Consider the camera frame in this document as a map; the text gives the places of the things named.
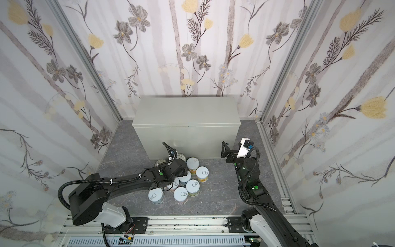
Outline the blue label soup can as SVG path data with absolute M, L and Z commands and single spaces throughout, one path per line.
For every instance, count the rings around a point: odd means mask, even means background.
M 177 159 L 181 159 L 181 160 L 183 160 L 184 162 L 187 161 L 186 156 L 185 156 L 184 154 L 182 154 L 182 153 L 178 153 Z

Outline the dark red label can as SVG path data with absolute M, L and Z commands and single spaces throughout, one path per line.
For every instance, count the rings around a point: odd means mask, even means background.
M 166 162 L 166 160 L 164 160 L 164 159 L 157 160 L 157 161 L 155 162 L 154 166 L 157 167 L 157 166 L 159 166 L 160 164 L 165 163 L 165 162 Z

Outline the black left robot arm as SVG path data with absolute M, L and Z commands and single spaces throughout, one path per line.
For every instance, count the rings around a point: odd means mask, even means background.
M 135 226 L 134 220 L 125 206 L 113 206 L 109 200 L 136 191 L 165 188 L 187 172 L 186 162 L 175 159 L 125 177 L 102 178 L 92 174 L 85 180 L 61 185 L 58 199 L 72 213 L 73 225 L 94 221 L 103 224 L 110 233 L 125 233 Z

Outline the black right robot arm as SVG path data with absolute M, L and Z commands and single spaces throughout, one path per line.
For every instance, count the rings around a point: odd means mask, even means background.
M 316 247 L 316 243 L 308 242 L 286 219 L 260 181 L 261 153 L 253 144 L 246 138 L 239 143 L 238 150 L 231 150 L 225 142 L 221 144 L 221 158 L 235 168 L 239 197 L 252 207 L 243 211 L 242 227 L 258 234 L 267 247 Z

